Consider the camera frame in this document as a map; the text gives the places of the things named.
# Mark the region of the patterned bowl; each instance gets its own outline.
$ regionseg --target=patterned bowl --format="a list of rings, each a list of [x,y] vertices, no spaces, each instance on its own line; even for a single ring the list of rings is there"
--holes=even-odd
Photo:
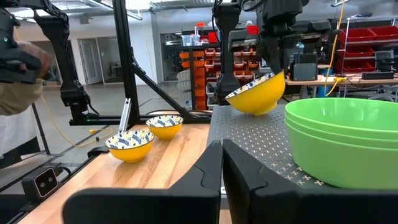
[[[115,158],[124,162],[137,162],[148,154],[154,138],[154,134],[149,131],[128,131],[110,137],[105,146]]]
[[[277,106],[285,91],[284,72],[268,74],[242,86],[225,99],[242,113],[263,115]]]
[[[149,131],[160,139],[172,139],[182,127],[183,118],[177,115],[156,116],[147,120]]]

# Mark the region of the glass door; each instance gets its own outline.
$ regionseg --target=glass door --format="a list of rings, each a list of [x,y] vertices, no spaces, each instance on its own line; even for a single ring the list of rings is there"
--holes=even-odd
[[[87,84],[103,82],[100,55],[96,39],[80,40],[80,52]]]

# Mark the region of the stacked green bowls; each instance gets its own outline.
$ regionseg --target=stacked green bowls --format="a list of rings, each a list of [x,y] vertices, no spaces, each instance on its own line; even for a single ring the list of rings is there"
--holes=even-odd
[[[398,189],[398,103],[312,98],[286,106],[293,158],[315,178],[350,189]]]

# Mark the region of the wooden table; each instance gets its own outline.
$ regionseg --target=wooden table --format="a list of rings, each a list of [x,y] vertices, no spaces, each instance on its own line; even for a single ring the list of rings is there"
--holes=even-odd
[[[181,178],[206,149],[209,124],[184,124],[169,141],[155,138],[143,161],[124,163],[110,153],[102,154],[30,212],[21,224],[62,223],[62,206],[71,194],[90,187],[166,189]],[[137,125],[133,129],[147,129]],[[228,210],[220,212],[220,223],[230,224]]]
[[[397,85],[398,84],[398,78],[394,77],[393,79],[387,79],[387,80],[363,80],[362,74],[347,74],[346,75],[349,78],[349,81],[345,82],[339,82],[337,85],[342,86],[342,85],[355,85],[355,86],[369,86],[369,85]],[[307,93],[307,87],[311,86],[313,87],[313,97],[316,97],[316,92],[317,92],[317,87],[318,86],[323,86],[325,85],[326,77],[323,75],[318,75],[318,80],[315,81],[292,81],[289,78],[286,79],[286,85],[300,85],[302,86],[302,90],[300,91],[300,99],[302,98],[307,98],[308,93]],[[335,84],[335,78],[334,77],[328,77],[328,80],[326,82],[327,85],[334,85]]]

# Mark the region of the metal perforated plate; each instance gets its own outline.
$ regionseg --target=metal perforated plate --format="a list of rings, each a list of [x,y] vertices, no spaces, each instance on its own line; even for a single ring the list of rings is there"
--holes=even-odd
[[[331,187],[305,173],[292,157],[285,129],[285,106],[263,116],[243,114],[231,106],[216,106],[207,145],[230,139],[282,177],[305,188]]]

